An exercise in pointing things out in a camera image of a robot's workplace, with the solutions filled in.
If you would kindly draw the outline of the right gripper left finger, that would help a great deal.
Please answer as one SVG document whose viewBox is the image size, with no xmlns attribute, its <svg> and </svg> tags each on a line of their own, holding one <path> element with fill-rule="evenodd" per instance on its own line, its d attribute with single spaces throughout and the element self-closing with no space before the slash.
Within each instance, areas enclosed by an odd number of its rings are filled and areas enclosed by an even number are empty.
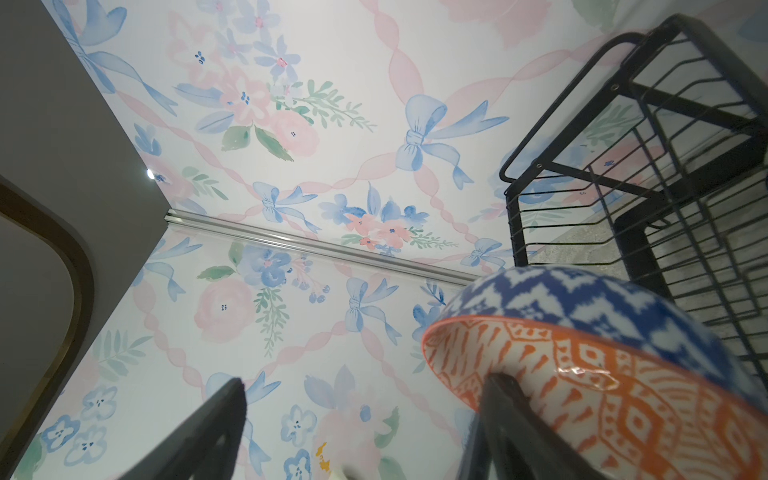
<svg viewBox="0 0 768 480">
<path fill-rule="evenodd" d="M 242 381 L 228 380 L 121 479 L 230 479 L 246 409 Z"/>
</svg>

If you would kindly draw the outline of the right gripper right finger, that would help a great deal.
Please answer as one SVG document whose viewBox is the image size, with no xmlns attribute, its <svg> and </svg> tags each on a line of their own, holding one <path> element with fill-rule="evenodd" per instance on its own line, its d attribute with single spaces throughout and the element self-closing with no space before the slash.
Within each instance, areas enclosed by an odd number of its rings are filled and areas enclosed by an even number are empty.
<svg viewBox="0 0 768 480">
<path fill-rule="evenodd" d="M 486 378 L 471 424 L 459 479 L 601 479 L 581 455 L 539 418 L 517 381 Z"/>
</svg>

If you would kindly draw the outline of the red patterned bowl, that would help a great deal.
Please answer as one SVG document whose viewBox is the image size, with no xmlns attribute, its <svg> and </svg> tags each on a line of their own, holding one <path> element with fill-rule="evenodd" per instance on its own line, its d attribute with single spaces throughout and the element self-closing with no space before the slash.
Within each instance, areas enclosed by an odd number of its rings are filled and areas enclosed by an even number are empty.
<svg viewBox="0 0 768 480">
<path fill-rule="evenodd" d="M 511 376 L 532 410 L 615 479 L 763 479 L 767 418 L 703 377 L 637 349 L 534 320 L 463 316 L 423 336 L 437 378 L 472 409 Z"/>
</svg>

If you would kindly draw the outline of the black wire dish rack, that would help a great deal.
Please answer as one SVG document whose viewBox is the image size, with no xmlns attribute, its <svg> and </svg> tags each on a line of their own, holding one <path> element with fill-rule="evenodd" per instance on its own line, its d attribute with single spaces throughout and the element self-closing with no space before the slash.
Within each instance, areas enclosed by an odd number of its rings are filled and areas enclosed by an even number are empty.
<svg viewBox="0 0 768 480">
<path fill-rule="evenodd" d="M 500 167 L 516 266 L 676 303 L 767 381 L 767 86 L 675 14 L 601 44 Z"/>
</svg>

